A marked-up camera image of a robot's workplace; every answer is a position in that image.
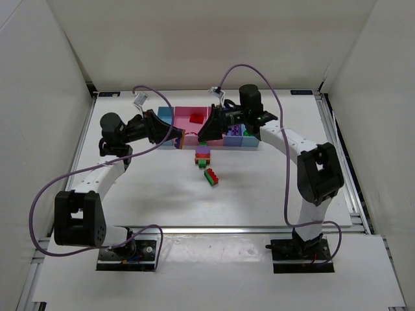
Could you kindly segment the green lego brick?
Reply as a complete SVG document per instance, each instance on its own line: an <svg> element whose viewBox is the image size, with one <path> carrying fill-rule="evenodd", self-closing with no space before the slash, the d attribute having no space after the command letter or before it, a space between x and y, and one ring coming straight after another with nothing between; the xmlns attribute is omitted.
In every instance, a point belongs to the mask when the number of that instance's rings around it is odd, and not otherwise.
<svg viewBox="0 0 415 311"><path fill-rule="evenodd" d="M245 130L245 131L243 132L243 135L244 135L244 136L247 136L247 137L251 137L251 136L253 136L253 134L251 134L248 130Z"/></svg>

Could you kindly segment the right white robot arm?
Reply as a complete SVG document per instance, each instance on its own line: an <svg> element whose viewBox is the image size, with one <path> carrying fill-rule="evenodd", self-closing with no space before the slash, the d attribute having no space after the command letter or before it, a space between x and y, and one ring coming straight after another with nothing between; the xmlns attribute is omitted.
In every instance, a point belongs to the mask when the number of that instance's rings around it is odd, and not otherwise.
<svg viewBox="0 0 415 311"><path fill-rule="evenodd" d="M322 247L327 209L344 185L335 147L331 143L316 144L284 127L282 116L265 111L256 85L240 87L239 104L226 99L220 87L212 87L209 92L220 103L212 105L207 121L198 132L198 140L218 140L230 127L242 124L250 135L283 152L286 167L296 165L302 206L295 224L285 220L292 229L292 237L278 250L297 259L315 254Z"/></svg>

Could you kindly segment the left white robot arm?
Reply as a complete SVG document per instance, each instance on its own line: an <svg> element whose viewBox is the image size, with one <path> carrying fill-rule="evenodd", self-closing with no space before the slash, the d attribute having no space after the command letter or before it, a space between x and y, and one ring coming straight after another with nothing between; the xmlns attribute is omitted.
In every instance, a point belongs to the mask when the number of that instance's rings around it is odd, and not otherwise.
<svg viewBox="0 0 415 311"><path fill-rule="evenodd" d="M184 130L161 120L153 110L137 114L124 123L110 112L100 120L99 167L92 170L69 191L60 191L54 200L54 241L60 246L86 246L110 250L121 257L135 250L132 231L106 224L102 201L116 180L131 163L131 142L148 139L159 144L163 140L180 139Z"/></svg>

